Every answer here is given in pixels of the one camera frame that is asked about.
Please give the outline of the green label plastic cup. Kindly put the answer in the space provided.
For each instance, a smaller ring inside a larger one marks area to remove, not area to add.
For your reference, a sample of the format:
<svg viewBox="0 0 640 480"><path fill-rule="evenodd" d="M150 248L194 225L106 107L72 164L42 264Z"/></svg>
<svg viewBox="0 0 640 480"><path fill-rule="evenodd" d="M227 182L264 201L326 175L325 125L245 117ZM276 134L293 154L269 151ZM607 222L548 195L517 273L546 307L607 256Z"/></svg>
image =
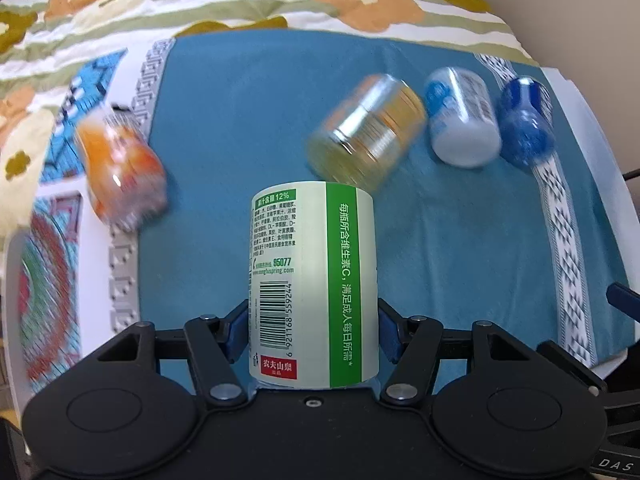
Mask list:
<svg viewBox="0 0 640 480"><path fill-rule="evenodd" d="M250 204L248 364L263 384L360 385L378 374L373 200L341 183L265 188Z"/></svg>

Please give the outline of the orange pink plastic cup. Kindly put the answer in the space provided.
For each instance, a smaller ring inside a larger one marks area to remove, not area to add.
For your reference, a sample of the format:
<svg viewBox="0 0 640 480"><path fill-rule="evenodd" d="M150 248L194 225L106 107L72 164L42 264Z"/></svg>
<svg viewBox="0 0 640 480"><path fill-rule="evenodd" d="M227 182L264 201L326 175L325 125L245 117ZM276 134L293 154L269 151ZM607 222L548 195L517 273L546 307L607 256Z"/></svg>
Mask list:
<svg viewBox="0 0 640 480"><path fill-rule="evenodd" d="M74 141L102 222L131 232L166 208L165 169L131 110L97 106L78 122Z"/></svg>

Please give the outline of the blue plastic cup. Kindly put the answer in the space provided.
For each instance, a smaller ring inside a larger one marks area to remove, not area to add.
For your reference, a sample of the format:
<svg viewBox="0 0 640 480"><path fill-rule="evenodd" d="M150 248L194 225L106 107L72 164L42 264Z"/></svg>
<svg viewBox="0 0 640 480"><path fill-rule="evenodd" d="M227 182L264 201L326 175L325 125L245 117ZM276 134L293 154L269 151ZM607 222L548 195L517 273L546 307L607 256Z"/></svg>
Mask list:
<svg viewBox="0 0 640 480"><path fill-rule="evenodd" d="M548 89L521 76L507 82L497 102L501 156L515 167L534 168L554 153L553 107Z"/></svg>

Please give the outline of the white label plastic cup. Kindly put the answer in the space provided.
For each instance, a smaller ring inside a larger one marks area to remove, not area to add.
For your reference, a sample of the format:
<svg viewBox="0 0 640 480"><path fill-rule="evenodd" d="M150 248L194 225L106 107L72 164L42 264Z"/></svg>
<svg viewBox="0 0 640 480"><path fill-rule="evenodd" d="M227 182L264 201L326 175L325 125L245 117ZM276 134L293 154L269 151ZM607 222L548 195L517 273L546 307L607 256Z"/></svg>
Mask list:
<svg viewBox="0 0 640 480"><path fill-rule="evenodd" d="M442 162L475 169L499 155L497 119L480 75L465 68L439 68L427 79L424 102L431 147Z"/></svg>

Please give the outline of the blue patterned cloth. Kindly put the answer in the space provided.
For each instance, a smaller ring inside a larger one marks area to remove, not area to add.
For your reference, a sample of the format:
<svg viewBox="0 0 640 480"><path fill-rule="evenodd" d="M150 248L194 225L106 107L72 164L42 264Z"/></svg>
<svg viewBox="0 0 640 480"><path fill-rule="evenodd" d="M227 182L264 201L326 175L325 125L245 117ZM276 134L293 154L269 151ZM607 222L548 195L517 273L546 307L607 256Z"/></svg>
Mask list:
<svg viewBox="0 0 640 480"><path fill-rule="evenodd" d="M529 346L555 340L612 370L637 339L609 284L634 282L639 227L598 132L573 130L572 85L556 70L486 54L330 32L216 32L121 50L70 83L32 210L9 258L9 367L25 403L133 322L181 328L248 293L250 210L271 185L308 181L310 134L364 78L423 92L445 66L491 96L515 77L549 91L556 153L534 171L497 159L441 162L425 138L373 195L378 294L398 312L467 328L486 318ZM139 233L99 221L74 125L98 103L139 115L168 181L168 208ZM587 148L606 156L602 164Z"/></svg>

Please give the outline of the floral striped quilt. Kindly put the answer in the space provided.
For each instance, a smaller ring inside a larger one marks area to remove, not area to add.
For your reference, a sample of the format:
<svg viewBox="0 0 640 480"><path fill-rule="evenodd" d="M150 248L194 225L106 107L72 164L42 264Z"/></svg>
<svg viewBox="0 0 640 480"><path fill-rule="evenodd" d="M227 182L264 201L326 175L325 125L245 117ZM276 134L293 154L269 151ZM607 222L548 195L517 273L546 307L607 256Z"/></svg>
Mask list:
<svg viewBox="0 0 640 480"><path fill-rule="evenodd" d="M1 0L1 232L29 222L53 133L85 63L184 32L288 27L528 62L484 0Z"/></svg>

